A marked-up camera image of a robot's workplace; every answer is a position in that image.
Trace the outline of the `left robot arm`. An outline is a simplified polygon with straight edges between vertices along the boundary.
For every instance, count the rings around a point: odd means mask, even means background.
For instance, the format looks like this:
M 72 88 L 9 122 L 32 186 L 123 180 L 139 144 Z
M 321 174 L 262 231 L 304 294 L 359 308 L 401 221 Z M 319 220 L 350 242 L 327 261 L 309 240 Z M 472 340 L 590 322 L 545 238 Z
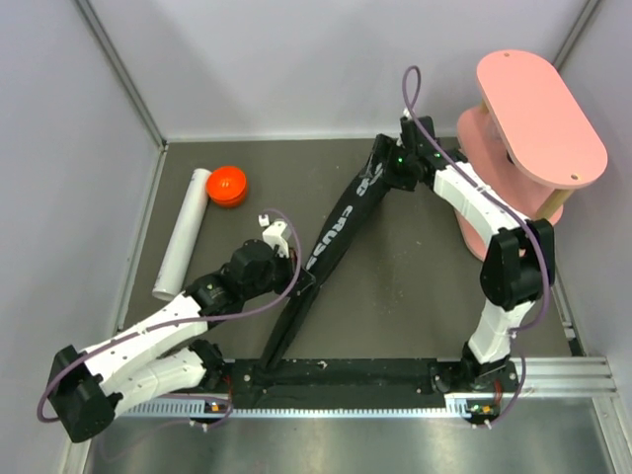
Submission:
M 74 443 L 89 440 L 132 407 L 170 392 L 223 382 L 223 358 L 201 335 L 247 316 L 245 304 L 273 293 L 282 302 L 312 286 L 300 253 L 248 240 L 220 269 L 198 277 L 171 302 L 113 338 L 53 357 L 44 400 Z

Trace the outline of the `white shuttlecock tube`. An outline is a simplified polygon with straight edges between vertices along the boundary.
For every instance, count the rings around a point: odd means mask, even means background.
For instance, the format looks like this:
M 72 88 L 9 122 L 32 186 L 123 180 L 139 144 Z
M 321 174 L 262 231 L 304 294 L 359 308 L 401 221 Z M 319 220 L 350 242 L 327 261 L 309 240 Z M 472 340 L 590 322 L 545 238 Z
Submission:
M 189 181 L 151 292 L 159 300 L 171 301 L 183 288 L 209 200 L 205 185 L 210 176 L 210 171 L 197 168 Z

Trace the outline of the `black racket bag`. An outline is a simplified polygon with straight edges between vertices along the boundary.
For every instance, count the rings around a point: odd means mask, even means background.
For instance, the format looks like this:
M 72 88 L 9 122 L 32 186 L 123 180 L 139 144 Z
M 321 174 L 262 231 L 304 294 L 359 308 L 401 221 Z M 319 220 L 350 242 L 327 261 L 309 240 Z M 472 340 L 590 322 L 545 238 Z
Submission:
M 281 311 L 259 359 L 259 367 L 273 369 L 304 323 L 324 283 L 329 279 L 364 223 L 390 191 L 383 175 L 397 140 L 375 137 L 371 153 L 328 215 L 304 269 L 313 277 L 309 287 L 292 295 Z

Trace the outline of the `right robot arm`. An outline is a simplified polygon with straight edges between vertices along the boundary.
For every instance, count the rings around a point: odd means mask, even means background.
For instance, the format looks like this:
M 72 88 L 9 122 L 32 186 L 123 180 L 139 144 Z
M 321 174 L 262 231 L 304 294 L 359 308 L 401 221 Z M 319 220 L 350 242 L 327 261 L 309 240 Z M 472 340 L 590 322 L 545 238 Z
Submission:
M 479 281 L 485 302 L 479 323 L 464 344 L 456 373 L 434 377 L 442 391 L 460 385 L 481 391 L 507 367 L 527 313 L 536 302 L 548 302 L 555 280 L 554 229 L 548 220 L 531 220 L 510 207 L 460 150 L 441 149 L 428 129 L 431 123 L 429 117 L 402 117 L 399 136 L 377 135 L 371 156 L 387 188 L 411 192 L 425 185 L 483 243 Z

